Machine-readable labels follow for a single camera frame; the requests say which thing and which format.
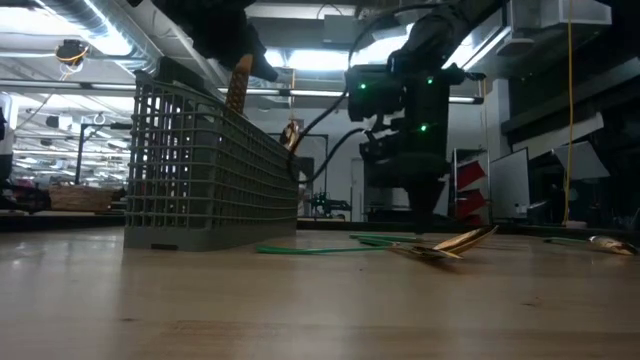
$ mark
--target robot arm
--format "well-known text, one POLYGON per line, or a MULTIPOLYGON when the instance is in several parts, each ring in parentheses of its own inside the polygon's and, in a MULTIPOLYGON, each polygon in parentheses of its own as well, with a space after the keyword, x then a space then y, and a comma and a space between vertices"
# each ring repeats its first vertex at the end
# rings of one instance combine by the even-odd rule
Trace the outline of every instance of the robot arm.
POLYGON ((506 3, 506 0, 459 0, 441 5, 419 19, 404 46, 389 58, 393 73, 436 72, 465 37, 506 3))
MULTIPOLYGON (((127 0, 138 6, 141 0, 127 0)), ((275 81, 278 73, 265 58, 267 49, 258 32, 247 22, 244 9, 255 0, 151 0, 171 21, 193 39, 193 48, 233 69, 246 55, 253 55, 251 75, 275 81)))

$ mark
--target wooden table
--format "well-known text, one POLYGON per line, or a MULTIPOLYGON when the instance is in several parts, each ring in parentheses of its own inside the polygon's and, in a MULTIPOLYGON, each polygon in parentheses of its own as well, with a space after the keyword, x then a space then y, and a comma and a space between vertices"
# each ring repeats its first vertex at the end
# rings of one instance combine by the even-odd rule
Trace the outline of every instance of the wooden table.
POLYGON ((122 233, 0 234, 0 359, 640 358, 639 258, 507 236, 434 264, 123 251, 122 233))

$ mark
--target whiteboard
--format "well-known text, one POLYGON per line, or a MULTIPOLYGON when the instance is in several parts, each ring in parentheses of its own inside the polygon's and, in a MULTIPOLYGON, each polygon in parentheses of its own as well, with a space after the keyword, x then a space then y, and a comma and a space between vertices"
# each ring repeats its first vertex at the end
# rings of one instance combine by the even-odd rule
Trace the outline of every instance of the whiteboard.
POLYGON ((522 149, 491 163, 491 206, 494 219, 526 217, 517 207, 529 206, 529 154, 522 149))

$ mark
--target fluorescent light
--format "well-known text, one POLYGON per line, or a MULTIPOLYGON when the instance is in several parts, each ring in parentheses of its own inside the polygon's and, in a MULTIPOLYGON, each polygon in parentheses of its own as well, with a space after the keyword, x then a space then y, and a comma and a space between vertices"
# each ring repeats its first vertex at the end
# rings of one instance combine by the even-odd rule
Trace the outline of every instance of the fluorescent light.
POLYGON ((96 90, 127 90, 127 91, 135 91, 136 90, 136 85, 135 84, 91 84, 91 87, 96 89, 96 90))
POLYGON ((442 66, 443 69, 448 68, 449 66, 456 64, 458 67, 463 66, 468 63, 469 60, 476 53, 476 49, 473 47, 473 37, 469 34, 460 46, 456 49, 456 51, 451 55, 449 60, 442 66))
POLYGON ((109 140, 107 141, 107 144, 111 144, 115 147, 119 147, 121 149, 128 149, 129 148, 129 143, 126 143, 124 141, 120 141, 120 140, 109 140))
POLYGON ((249 5, 245 12, 250 18, 288 18, 288 19, 324 19, 325 15, 353 16, 356 7, 353 5, 335 6, 321 4, 287 4, 287 3, 255 3, 249 5))
POLYGON ((280 50, 268 49, 264 54, 264 57, 267 59, 269 65, 273 67, 283 67, 285 66, 284 56, 282 56, 282 52, 280 50))
POLYGON ((389 59, 389 55, 392 52, 400 49, 404 43, 407 42, 409 37, 395 36, 382 40, 378 40, 366 48, 358 51, 354 57, 354 63, 356 64, 386 64, 389 59))
POLYGON ((466 97, 466 96, 449 97, 449 103, 451 104, 474 104, 475 102, 476 102, 476 99, 472 97, 466 97))
POLYGON ((336 71, 347 70, 349 54, 342 51, 295 50, 288 64, 296 70, 336 71))
POLYGON ((504 40, 504 38, 507 37, 509 33, 511 33, 510 26, 507 26, 504 29, 502 29, 502 31, 500 31, 500 33, 496 35, 496 37, 493 40, 491 40, 491 42, 489 42, 489 44, 487 44, 484 48, 482 48, 480 52, 478 52, 473 58, 471 58, 471 60, 469 60, 469 62, 467 62, 462 67, 462 69, 465 71, 468 71, 469 69, 471 69, 475 64, 478 63, 478 61, 482 60, 483 57, 487 56, 489 51, 493 50, 493 48, 495 48, 502 40, 504 40))
POLYGON ((96 131, 96 134, 100 135, 100 136, 102 136, 103 138, 106 138, 106 139, 111 139, 113 137, 113 136, 105 133, 104 131, 96 131))
MULTIPOLYGON (((75 151, 55 151, 55 150, 14 150, 16 154, 32 154, 32 155, 59 155, 59 156, 67 156, 71 158, 77 158, 78 153, 75 151)), ((82 153, 82 156, 87 157, 102 157, 102 156, 110 156, 110 157, 122 157, 128 158, 131 156, 130 153, 120 153, 115 151, 85 151, 82 153)))
POLYGON ((3 86, 32 86, 42 88, 58 88, 58 89, 82 89, 80 83, 70 83, 64 81, 40 81, 40 80, 11 80, 2 79, 3 86))
POLYGON ((325 91, 325 90, 291 90, 291 95, 300 97, 332 97, 337 98, 342 91, 325 91))
POLYGON ((20 162, 25 163, 25 164, 37 164, 38 163, 38 160, 36 160, 34 158, 17 159, 16 161, 20 161, 20 162))
POLYGON ((51 16, 42 9, 2 8, 0 33, 11 32, 25 35, 78 35, 68 22, 51 16))
MULTIPOLYGON (((227 94, 229 92, 229 88, 218 88, 218 90, 223 94, 227 94)), ((279 94, 280 94, 280 90, 278 89, 260 89, 260 88, 247 89, 247 95, 278 96, 279 94)))

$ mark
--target green cable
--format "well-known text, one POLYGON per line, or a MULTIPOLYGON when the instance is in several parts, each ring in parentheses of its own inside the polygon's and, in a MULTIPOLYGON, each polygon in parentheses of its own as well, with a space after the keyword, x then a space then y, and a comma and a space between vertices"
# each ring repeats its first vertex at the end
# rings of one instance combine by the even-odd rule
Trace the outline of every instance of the green cable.
POLYGON ((578 240, 578 239, 569 239, 569 238, 560 238, 560 237, 551 237, 551 238, 547 238, 544 239, 544 242, 546 243, 551 243, 551 242, 569 242, 569 243, 580 243, 580 244, 587 244, 589 243, 588 240, 578 240))
POLYGON ((378 246, 368 248, 344 248, 344 249, 291 249, 275 246, 257 246, 256 251, 260 254, 279 254, 279 255, 317 255, 331 254, 342 252, 360 252, 360 251, 381 251, 387 250, 390 246, 378 246))
POLYGON ((351 234, 349 235, 350 239, 380 239, 394 242, 405 242, 405 243, 419 243, 422 242, 422 239, 416 238, 414 236, 391 236, 391 235, 377 235, 377 234, 351 234))
POLYGON ((362 245, 378 246, 378 247, 379 246, 392 247, 394 245, 392 241, 381 240, 381 239, 362 238, 362 239, 359 239, 358 242, 362 245))

